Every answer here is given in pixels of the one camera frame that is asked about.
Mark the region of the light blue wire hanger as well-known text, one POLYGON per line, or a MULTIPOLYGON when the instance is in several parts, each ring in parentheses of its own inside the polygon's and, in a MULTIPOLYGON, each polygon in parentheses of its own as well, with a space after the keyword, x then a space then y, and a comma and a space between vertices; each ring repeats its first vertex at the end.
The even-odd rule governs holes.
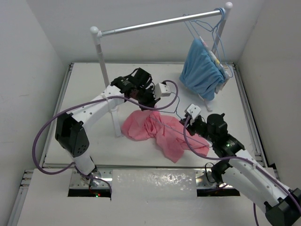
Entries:
MULTIPOLYGON (((171 94, 173 94, 174 97, 177 99, 177 104, 176 104, 176 107, 175 107, 174 111, 171 112, 171 111, 164 111, 164 110, 156 110, 156 112, 175 114, 175 115, 178 117, 178 119, 182 119, 182 118, 179 116, 178 112, 177 112, 178 106, 179 106, 179 103, 180 103, 180 100, 181 100, 181 99, 178 97, 178 95, 177 95, 175 92, 171 92, 171 94)), ((161 122, 161 121, 159 121, 159 120, 157 120, 157 119, 154 119, 154 120, 157 121, 157 122, 159 122, 161 125, 164 125, 164 126, 166 126, 167 128, 171 129, 173 132, 176 132, 176 133, 181 134, 181 135, 184 136, 183 132, 174 129, 173 127, 171 127, 171 126, 167 125, 166 123, 163 123, 163 122, 161 122)), ((206 141, 206 142, 201 142, 201 141, 199 141, 199 140, 197 140, 197 139, 194 139, 192 136, 188 137, 188 139, 193 140, 193 141, 195 141, 195 142, 197 142, 197 143, 199 143, 199 144, 202 144, 203 146, 206 146, 206 147, 208 147, 208 148, 211 148, 211 147, 212 147, 212 144, 211 144, 210 142, 207 142, 207 141, 206 141)))

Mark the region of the pink t shirt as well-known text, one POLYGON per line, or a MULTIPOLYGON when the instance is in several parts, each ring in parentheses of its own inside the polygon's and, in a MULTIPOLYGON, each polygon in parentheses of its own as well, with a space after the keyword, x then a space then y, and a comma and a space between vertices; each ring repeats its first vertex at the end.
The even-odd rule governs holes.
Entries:
POLYGON ((163 155, 172 162, 177 163, 183 157, 184 151, 189 149, 184 136, 173 132, 154 119, 183 132, 183 125, 177 118, 161 115, 160 112, 150 110, 132 112, 121 126, 121 132, 134 141, 155 139, 156 144, 163 151, 163 155))

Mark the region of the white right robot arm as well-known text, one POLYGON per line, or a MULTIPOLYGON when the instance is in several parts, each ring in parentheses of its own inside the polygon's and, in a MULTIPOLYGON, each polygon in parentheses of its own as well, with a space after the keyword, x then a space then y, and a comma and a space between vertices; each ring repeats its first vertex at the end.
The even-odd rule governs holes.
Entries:
POLYGON ((184 136, 199 135, 211 142, 217 155, 211 167, 215 183, 234 187, 259 207, 273 226, 292 226, 300 219, 301 190, 291 189, 268 173, 228 132, 224 114, 214 113, 203 121, 195 111, 186 112, 180 123, 184 136))

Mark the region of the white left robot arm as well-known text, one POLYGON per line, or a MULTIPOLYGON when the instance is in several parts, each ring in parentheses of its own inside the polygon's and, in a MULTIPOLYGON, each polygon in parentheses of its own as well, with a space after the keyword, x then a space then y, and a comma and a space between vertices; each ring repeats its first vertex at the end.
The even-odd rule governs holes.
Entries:
POLYGON ((125 76, 115 78, 92 104, 82 106, 57 118, 55 139, 72 157, 82 177, 92 186, 97 186, 101 174, 88 153, 88 131, 106 113, 111 112, 127 99, 134 99, 145 107, 153 108, 157 103, 151 75, 136 68, 125 76))

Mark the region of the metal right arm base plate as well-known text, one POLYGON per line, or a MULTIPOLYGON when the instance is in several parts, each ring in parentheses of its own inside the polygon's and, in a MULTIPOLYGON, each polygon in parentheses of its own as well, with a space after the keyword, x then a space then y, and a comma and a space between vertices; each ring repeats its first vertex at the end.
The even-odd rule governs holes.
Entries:
POLYGON ((198 189, 216 189, 216 188, 232 189, 233 188, 233 186, 230 186, 226 183, 215 182, 211 173, 212 171, 210 168, 208 169, 201 168, 195 170, 196 185, 198 189))

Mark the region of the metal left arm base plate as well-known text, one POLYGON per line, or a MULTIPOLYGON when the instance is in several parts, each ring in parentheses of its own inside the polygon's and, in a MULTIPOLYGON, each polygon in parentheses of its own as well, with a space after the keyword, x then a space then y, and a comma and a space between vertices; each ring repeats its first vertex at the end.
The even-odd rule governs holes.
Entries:
POLYGON ((103 169, 98 170, 95 175, 92 177, 94 178, 100 178, 99 179, 93 179, 92 183, 90 182, 90 179, 86 180, 84 179, 75 169, 72 171, 71 179, 70 179, 70 189, 107 189, 109 186, 107 184, 112 183, 112 176, 113 172, 103 169))

